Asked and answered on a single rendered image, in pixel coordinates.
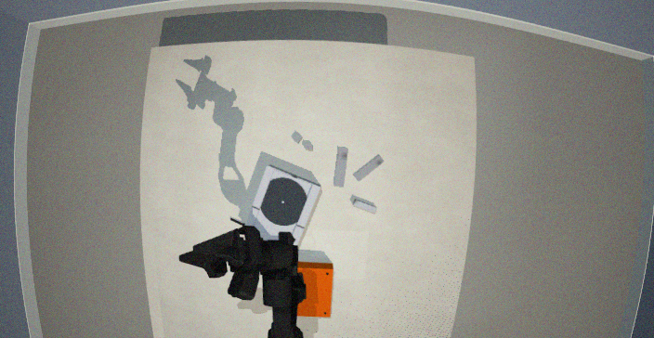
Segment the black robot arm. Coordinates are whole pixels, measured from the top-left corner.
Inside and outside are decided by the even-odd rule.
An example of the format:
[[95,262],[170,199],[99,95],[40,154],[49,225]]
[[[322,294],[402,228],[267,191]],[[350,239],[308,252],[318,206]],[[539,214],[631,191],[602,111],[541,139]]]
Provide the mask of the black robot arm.
[[297,272],[298,245],[294,245],[296,239],[291,232],[280,231],[278,234],[278,240],[265,240],[271,249],[269,269],[244,266],[243,270],[234,272],[228,294],[242,300],[253,300],[262,275],[264,306],[273,309],[268,338],[304,338],[296,326],[297,307],[307,299],[303,274]]

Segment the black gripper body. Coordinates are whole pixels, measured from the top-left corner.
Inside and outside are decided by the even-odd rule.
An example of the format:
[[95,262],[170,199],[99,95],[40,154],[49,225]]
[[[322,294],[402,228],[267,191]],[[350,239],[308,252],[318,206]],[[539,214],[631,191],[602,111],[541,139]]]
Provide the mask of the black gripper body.
[[213,256],[215,275],[209,278],[220,278],[226,275],[227,262],[231,266],[232,272],[241,271],[244,267],[259,266],[267,270],[272,262],[271,249],[266,241],[260,238],[260,231],[253,226],[243,226],[238,228],[241,235],[243,265],[235,267],[225,258]]

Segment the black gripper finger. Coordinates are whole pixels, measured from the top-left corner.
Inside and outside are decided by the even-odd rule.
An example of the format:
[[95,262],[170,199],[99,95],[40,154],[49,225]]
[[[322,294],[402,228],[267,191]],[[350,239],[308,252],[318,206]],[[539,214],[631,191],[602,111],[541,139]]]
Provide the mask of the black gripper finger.
[[193,251],[197,254],[225,258],[235,267],[243,265],[242,242],[240,231],[237,228],[211,240],[193,245]]
[[206,254],[198,254],[194,251],[184,253],[179,255],[179,261],[185,264],[194,265],[196,267],[202,267],[209,277],[215,275],[213,256],[208,256]]

